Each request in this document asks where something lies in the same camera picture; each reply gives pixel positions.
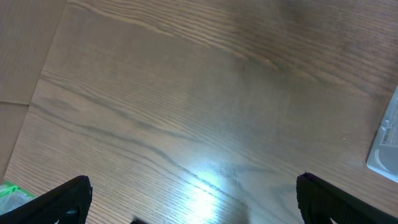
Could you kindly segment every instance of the wood grain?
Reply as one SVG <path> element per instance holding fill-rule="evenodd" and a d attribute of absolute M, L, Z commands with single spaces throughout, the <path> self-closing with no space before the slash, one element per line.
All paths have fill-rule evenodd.
<path fill-rule="evenodd" d="M 0 101 L 30 103 L 65 3 L 0 2 Z"/>
<path fill-rule="evenodd" d="M 0 103 L 0 182 L 6 174 L 26 111 L 27 105 Z"/>
<path fill-rule="evenodd" d="M 88 223 L 302 223 L 305 171 L 398 216 L 366 167 L 396 4 L 69 1 L 6 176 L 88 175 Z"/>

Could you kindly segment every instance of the green object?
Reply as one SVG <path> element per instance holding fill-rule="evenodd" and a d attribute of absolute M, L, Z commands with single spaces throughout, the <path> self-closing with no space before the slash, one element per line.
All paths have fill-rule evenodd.
<path fill-rule="evenodd" d="M 7 180 L 6 184 L 0 185 L 0 215 L 10 212 L 34 198 L 36 198 L 35 195 Z"/>

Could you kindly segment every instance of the black object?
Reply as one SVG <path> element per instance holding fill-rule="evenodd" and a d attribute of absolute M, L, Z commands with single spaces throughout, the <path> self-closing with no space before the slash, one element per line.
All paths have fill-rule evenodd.
<path fill-rule="evenodd" d="M 298 208 L 306 224 L 398 224 L 394 218 L 346 192 L 305 173 L 297 178 Z"/>
<path fill-rule="evenodd" d="M 93 199 L 87 176 L 81 175 L 25 205 L 0 216 L 0 223 L 81 224 Z"/>

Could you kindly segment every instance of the barcode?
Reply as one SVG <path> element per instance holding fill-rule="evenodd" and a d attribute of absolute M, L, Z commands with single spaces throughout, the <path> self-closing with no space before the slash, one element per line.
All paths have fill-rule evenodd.
<path fill-rule="evenodd" d="M 388 140 L 388 136 L 390 135 L 390 132 L 391 132 L 391 128 L 387 128 L 386 132 L 384 133 L 384 137 L 383 137 L 381 144 L 387 144 L 387 140 Z"/>

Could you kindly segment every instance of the brown tabletop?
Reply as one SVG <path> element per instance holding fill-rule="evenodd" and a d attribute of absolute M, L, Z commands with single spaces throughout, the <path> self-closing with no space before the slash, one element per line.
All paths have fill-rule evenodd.
<path fill-rule="evenodd" d="M 398 217 L 366 167 L 397 84 L 398 2 L 76 0 L 6 178 L 88 175 L 88 223 L 303 223 L 311 172 Z"/>

